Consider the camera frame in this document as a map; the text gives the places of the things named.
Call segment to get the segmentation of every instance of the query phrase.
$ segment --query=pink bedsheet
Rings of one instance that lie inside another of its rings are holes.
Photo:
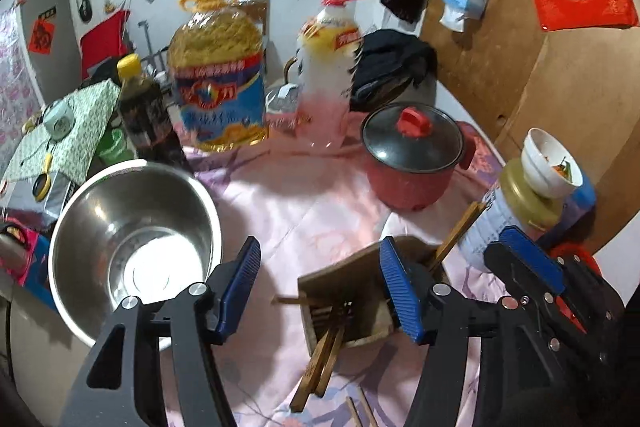
[[[213,348],[239,426],[342,427],[352,423],[347,395],[367,426],[355,385],[366,393],[381,426],[404,424],[428,348],[415,346],[399,332],[380,343],[345,349],[324,398],[312,395],[304,412],[290,413],[289,402],[309,356],[300,310],[272,306],[271,297],[295,294],[300,275],[386,235],[409,233],[439,244],[468,204],[482,196],[487,182],[456,172],[438,203],[419,213],[396,214],[370,189],[361,168],[363,154],[354,147],[340,157],[320,158],[267,144],[222,156],[193,156],[197,176],[210,188],[220,214],[225,261],[236,255],[247,235],[262,247],[262,268],[238,333],[225,346]],[[456,249],[444,266],[452,285],[466,296],[496,301],[504,295],[494,276],[468,267]],[[169,423],[182,427],[170,352],[162,354],[161,362]],[[478,370],[479,344],[472,342],[460,426],[472,422]]]

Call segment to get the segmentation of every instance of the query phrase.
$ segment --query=gray door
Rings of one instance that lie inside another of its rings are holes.
[[[49,19],[55,25],[50,54],[29,52],[31,65],[46,103],[78,89],[81,82],[80,53],[69,0],[26,0],[20,7],[24,39],[28,46],[33,23],[40,14],[53,7],[56,8],[56,15]]]

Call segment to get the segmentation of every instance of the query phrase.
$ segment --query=soy sauce bottle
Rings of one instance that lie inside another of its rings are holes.
[[[164,107],[160,86],[143,73],[140,58],[131,54],[121,59],[118,76],[122,84],[118,110],[139,158],[193,172]]]

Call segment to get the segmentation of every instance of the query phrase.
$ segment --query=red rice cooker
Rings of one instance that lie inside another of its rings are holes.
[[[468,169],[476,142],[446,113],[424,103],[396,102],[362,124],[369,183],[383,203],[421,210],[438,201],[456,165]]]

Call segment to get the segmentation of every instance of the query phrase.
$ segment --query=metal mixing bowl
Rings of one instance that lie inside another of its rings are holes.
[[[66,325],[93,346],[126,296],[171,299],[205,280],[221,258],[218,213],[205,187],[183,171],[132,160],[100,172],[71,198],[53,232],[49,283]]]

